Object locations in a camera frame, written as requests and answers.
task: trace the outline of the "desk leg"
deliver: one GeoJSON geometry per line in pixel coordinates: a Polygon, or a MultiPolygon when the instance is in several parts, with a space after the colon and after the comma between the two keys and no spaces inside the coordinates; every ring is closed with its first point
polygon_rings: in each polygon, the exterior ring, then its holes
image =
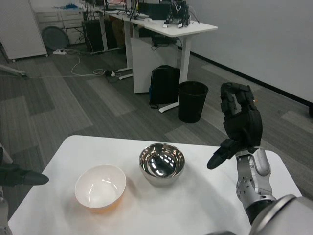
{"type": "Polygon", "coordinates": [[[99,13],[99,21],[100,21],[100,28],[101,28],[101,35],[102,35],[102,43],[103,43],[103,51],[108,50],[108,42],[106,36],[106,27],[104,25],[104,17],[103,13],[99,13]]]}
{"type": "MultiPolygon", "coordinates": [[[[125,48],[126,48],[126,60],[127,60],[127,68],[117,70],[116,72],[122,72],[126,70],[131,70],[133,68],[133,51],[132,51],[132,42],[131,42],[131,23],[124,21],[124,34],[125,34],[125,48]]],[[[132,77],[133,74],[127,74],[124,76],[120,76],[119,79],[122,80],[124,78],[132,77]]]]}
{"type": "Polygon", "coordinates": [[[138,29],[135,29],[134,24],[133,24],[133,37],[139,38],[139,31],[138,31],[138,29]]]}
{"type": "Polygon", "coordinates": [[[131,23],[124,21],[124,34],[125,34],[125,47],[126,47],[126,59],[127,67],[133,67],[133,51],[131,42],[131,23]]]}
{"type": "MultiPolygon", "coordinates": [[[[182,44],[182,56],[181,56],[181,64],[180,64],[179,83],[187,81],[190,50],[191,50],[191,36],[186,36],[186,37],[184,37],[183,44],[182,44]]],[[[159,112],[163,113],[163,112],[170,110],[170,109],[173,109],[177,106],[178,106],[178,102],[167,105],[163,108],[160,108],[159,112]]]]}

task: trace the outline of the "black baseboard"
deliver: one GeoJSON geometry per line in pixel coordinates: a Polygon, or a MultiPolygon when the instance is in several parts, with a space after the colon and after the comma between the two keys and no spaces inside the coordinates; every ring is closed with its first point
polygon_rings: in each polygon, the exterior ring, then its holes
{"type": "Polygon", "coordinates": [[[235,75],[237,75],[237,76],[240,76],[240,77],[242,77],[242,78],[244,78],[244,79],[247,79],[247,80],[249,80],[249,81],[251,81],[251,82],[254,82],[254,83],[256,83],[256,84],[258,84],[258,85],[260,85],[260,86],[263,86],[263,87],[265,87],[265,88],[267,88],[267,89],[270,89],[270,90],[272,90],[272,91],[274,91],[274,92],[277,92],[277,93],[279,93],[279,94],[282,94],[282,95],[284,95],[284,96],[286,96],[286,97],[288,97],[288,98],[290,98],[290,99],[293,99],[293,100],[295,100],[295,101],[297,101],[297,102],[299,102],[299,103],[301,103],[301,104],[304,104],[304,105],[309,106],[309,107],[312,107],[312,106],[313,106],[313,103],[312,103],[312,102],[309,102],[309,101],[307,101],[307,100],[305,100],[305,99],[302,99],[302,98],[300,98],[300,97],[297,97],[297,96],[295,96],[295,95],[293,95],[293,94],[290,94],[290,93],[288,93],[288,92],[286,92],[286,91],[283,91],[283,90],[281,90],[281,89],[279,89],[279,88],[277,88],[277,87],[274,87],[274,86],[272,86],[272,85],[269,85],[269,84],[267,84],[267,83],[265,83],[265,82],[262,82],[262,81],[260,81],[260,80],[258,80],[258,79],[255,79],[255,78],[253,78],[253,77],[250,77],[250,76],[248,76],[248,75],[246,75],[246,74],[244,74],[244,73],[242,73],[242,72],[233,70],[233,69],[231,69],[231,68],[229,68],[229,67],[227,67],[227,66],[225,66],[225,65],[222,65],[222,64],[220,64],[220,63],[218,63],[218,62],[215,62],[215,61],[213,61],[213,60],[210,60],[210,59],[208,59],[208,58],[205,58],[205,57],[203,57],[203,56],[201,56],[201,55],[198,55],[198,54],[196,54],[196,53],[194,53],[194,52],[190,52],[190,54],[192,54],[193,56],[196,56],[197,58],[202,59],[202,60],[204,60],[204,61],[206,61],[206,62],[209,62],[209,63],[212,64],[212,65],[215,65],[215,66],[220,67],[220,68],[222,68],[222,69],[224,69],[224,70],[227,70],[227,71],[229,71],[229,72],[232,72],[233,74],[235,74],[235,75]]]}

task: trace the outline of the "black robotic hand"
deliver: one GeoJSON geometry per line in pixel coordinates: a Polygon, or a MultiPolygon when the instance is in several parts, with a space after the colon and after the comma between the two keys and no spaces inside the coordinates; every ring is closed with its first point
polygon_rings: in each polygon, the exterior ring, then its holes
{"type": "Polygon", "coordinates": [[[207,164],[208,169],[215,169],[226,159],[230,159],[238,151],[259,146],[262,138],[262,119],[254,105],[254,97],[250,86],[238,83],[224,83],[221,87],[221,108],[225,114],[224,127],[229,139],[221,144],[207,164]],[[236,103],[241,111],[236,113],[236,103]]]}
{"type": "Polygon", "coordinates": [[[23,170],[17,164],[2,164],[3,148],[0,147],[0,186],[44,185],[49,178],[32,170],[23,170]]]}

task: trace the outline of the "black backpack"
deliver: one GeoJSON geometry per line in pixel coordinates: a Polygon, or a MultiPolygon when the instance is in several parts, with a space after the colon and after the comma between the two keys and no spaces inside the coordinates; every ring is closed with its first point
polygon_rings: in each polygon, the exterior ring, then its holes
{"type": "Polygon", "coordinates": [[[158,104],[169,104],[178,101],[180,69],[169,65],[161,65],[154,69],[149,88],[150,106],[158,108],[158,104]]]}

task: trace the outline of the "white drawer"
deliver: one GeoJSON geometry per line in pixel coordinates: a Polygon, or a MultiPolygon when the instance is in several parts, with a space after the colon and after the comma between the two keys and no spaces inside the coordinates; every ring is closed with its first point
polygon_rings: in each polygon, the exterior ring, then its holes
{"type": "Polygon", "coordinates": [[[42,13],[36,13],[36,15],[37,15],[37,19],[39,23],[62,20],[60,12],[42,12],[42,13]]]}
{"type": "Polygon", "coordinates": [[[84,18],[82,11],[61,11],[61,16],[64,21],[84,18]]]}
{"type": "Polygon", "coordinates": [[[39,30],[43,31],[45,28],[50,27],[50,26],[55,26],[58,28],[64,28],[63,21],[55,21],[55,22],[39,23],[39,30]]]}
{"type": "MultiPolygon", "coordinates": [[[[83,32],[83,28],[77,28],[79,31],[83,32]]],[[[81,43],[85,42],[84,35],[78,32],[75,28],[67,29],[67,36],[69,40],[69,44],[77,44],[79,43],[79,37],[82,38],[81,43]]]]}
{"type": "Polygon", "coordinates": [[[63,21],[64,28],[75,28],[82,26],[82,19],[63,21]]]}

